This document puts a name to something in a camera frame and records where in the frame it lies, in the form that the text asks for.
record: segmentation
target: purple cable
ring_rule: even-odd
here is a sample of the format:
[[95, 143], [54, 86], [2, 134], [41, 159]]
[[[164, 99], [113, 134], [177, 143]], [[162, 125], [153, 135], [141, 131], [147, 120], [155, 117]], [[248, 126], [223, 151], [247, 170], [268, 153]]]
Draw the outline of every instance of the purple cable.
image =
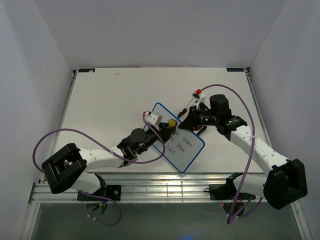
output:
[[238, 216], [238, 218], [248, 217], [249, 215], [253, 214], [254, 211], [257, 210], [257, 208], [260, 206], [261, 201], [262, 201], [262, 197], [260, 197], [258, 203], [255, 205], [255, 207], [250, 212], [248, 212], [248, 213], [246, 213], [244, 215]]
[[98, 221], [98, 222], [100, 222], [100, 223], [102, 223], [102, 224], [104, 224], [104, 225], [106, 225], [108, 227], [113, 227], [113, 226], [117, 225], [120, 222], [120, 220], [122, 218], [122, 209], [121, 209], [120, 204], [118, 202], [116, 202], [115, 200], [112, 200], [111, 198], [107, 198], [107, 197], [104, 197], [104, 196], [95, 196], [95, 195], [86, 193], [85, 191], [79, 191], [79, 192], [82, 193], [83, 195], [91, 197], [91, 198], [103, 199], [103, 200], [106, 200], [106, 201], [110, 201], [110, 202], [114, 203], [116, 205], [116, 207], [119, 209], [119, 217], [114, 223], [107, 223], [107, 222], [101, 220], [100, 218], [97, 218], [97, 217], [89, 214], [89, 216], [91, 218], [93, 218], [94, 220], [96, 220], [96, 221]]
[[[165, 143], [164, 141], [162, 140], [162, 138], [160, 137], [160, 135], [146, 122], [145, 118], [144, 118], [145, 115], [143, 115], [142, 117], [142, 120], [144, 122], [144, 124], [157, 136], [157, 138], [159, 139], [159, 142], [162, 144], [163, 146], [163, 151], [162, 153], [156, 157], [155, 159], [152, 159], [152, 160], [149, 160], [149, 161], [142, 161], [142, 162], [139, 162], [139, 161], [133, 161], [133, 160], [129, 160], [129, 159], [126, 159], [124, 158], [123, 156], [120, 156], [119, 154], [116, 154], [115, 152], [113, 153], [114, 156], [116, 156], [117, 158], [119, 159], [122, 159], [126, 162], [129, 162], [129, 163], [133, 163], [133, 164], [148, 164], [148, 163], [152, 163], [154, 161], [157, 161], [158, 159], [160, 159], [164, 154], [165, 154], [165, 151], [166, 151], [166, 146], [165, 146]], [[57, 129], [57, 130], [53, 130], [51, 132], [48, 132], [46, 135], [44, 135], [38, 142], [37, 144], [35, 145], [34, 149], [33, 149], [33, 153], [32, 153], [32, 161], [33, 161], [33, 164], [34, 166], [42, 173], [44, 173], [44, 171], [39, 167], [39, 165], [37, 164], [36, 162], [36, 152], [37, 152], [37, 149], [39, 147], [39, 145], [41, 144], [41, 142], [47, 138], [49, 135], [51, 134], [54, 134], [54, 133], [58, 133], [58, 132], [62, 132], [62, 131], [69, 131], [69, 132], [75, 132], [75, 133], [78, 133], [78, 134], [81, 134], [83, 136], [85, 136], [86, 138], [90, 139], [91, 141], [93, 141], [94, 143], [96, 143], [97, 145], [99, 145], [101, 148], [103, 148], [104, 150], [106, 150], [108, 153], [111, 153], [111, 150], [104, 146], [102, 143], [98, 142], [97, 140], [95, 140], [94, 138], [92, 138], [91, 136], [85, 134], [84, 132], [82, 131], [79, 131], [79, 130], [76, 130], [76, 129], [72, 129], [72, 128], [61, 128], [61, 129]]]
[[[222, 84], [211, 84], [211, 85], [208, 85], [204, 88], [201, 89], [201, 91], [203, 90], [206, 90], [208, 88], [211, 88], [211, 87], [222, 87], [222, 88], [225, 88], [225, 89], [228, 89], [230, 90], [231, 92], [233, 92], [239, 99], [240, 101], [242, 102], [246, 112], [248, 113], [249, 115], [249, 118], [250, 118], [250, 122], [251, 122], [251, 125], [252, 125], [252, 135], [254, 136], [256, 134], [256, 128], [255, 128], [255, 123], [254, 123], [254, 119], [250, 113], [250, 110], [247, 106], [247, 104], [245, 103], [245, 101], [242, 99], [242, 97], [235, 91], [233, 90], [232, 88], [226, 86], [226, 85], [222, 85]], [[252, 198], [250, 198], [237, 212], [235, 215], [232, 215], [232, 213], [234, 212], [234, 209], [235, 209], [235, 206], [236, 206], [236, 203], [237, 203], [237, 199], [239, 198], [239, 194], [241, 192], [241, 188], [244, 184], [244, 181], [245, 181], [245, 178], [246, 178], [246, 175], [248, 173], [248, 170], [249, 170], [249, 166], [250, 166], [250, 163], [251, 163], [251, 160], [252, 160], [252, 156], [254, 154], [254, 148], [255, 148], [255, 141], [256, 139], [253, 138], [252, 139], [252, 144], [251, 144], [251, 149], [250, 149], [250, 153], [249, 153], [249, 158], [248, 158], [248, 162], [245, 166], [245, 169], [244, 169], [244, 172], [243, 172], [243, 175], [242, 175], [242, 178], [241, 178], [241, 181], [240, 181], [240, 184], [239, 184], [239, 187], [235, 193], [235, 196], [234, 196], [234, 199], [233, 199], [233, 202], [232, 202], [232, 205], [231, 205], [231, 209], [230, 209], [230, 213], [229, 213], [229, 216], [228, 216], [228, 219], [226, 221], [227, 224], [230, 224], [233, 222], [233, 220], [237, 217], [237, 215], [251, 202]], [[250, 213], [246, 214], [247, 216], [252, 214], [257, 208], [254, 208]]]

